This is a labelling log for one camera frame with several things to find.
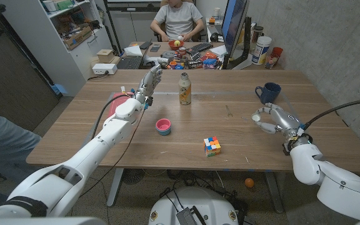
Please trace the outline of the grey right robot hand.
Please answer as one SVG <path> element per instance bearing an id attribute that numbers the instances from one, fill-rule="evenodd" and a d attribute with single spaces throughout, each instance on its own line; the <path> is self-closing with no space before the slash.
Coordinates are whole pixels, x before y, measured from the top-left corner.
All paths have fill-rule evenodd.
<path id="1" fill-rule="evenodd" d="M 274 124 L 261 121 L 261 114 L 267 113 L 271 116 Z M 259 108 L 251 119 L 255 125 L 261 128 L 264 132 L 269 134 L 282 133 L 284 137 L 291 138 L 296 136 L 299 131 L 300 122 L 291 113 L 285 111 L 280 106 L 273 103 L 266 103 L 264 107 Z"/>

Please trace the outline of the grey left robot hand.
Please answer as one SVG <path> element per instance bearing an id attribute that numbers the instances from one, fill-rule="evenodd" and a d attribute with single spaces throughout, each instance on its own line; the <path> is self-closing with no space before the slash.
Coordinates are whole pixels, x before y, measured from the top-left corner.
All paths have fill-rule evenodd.
<path id="1" fill-rule="evenodd" d="M 137 99 L 140 103 L 143 103 L 147 97 L 151 97 L 154 89 L 161 81 L 162 73 L 163 70 L 160 64 L 152 67 L 139 83 L 139 87 L 135 93 L 135 99 Z"/>

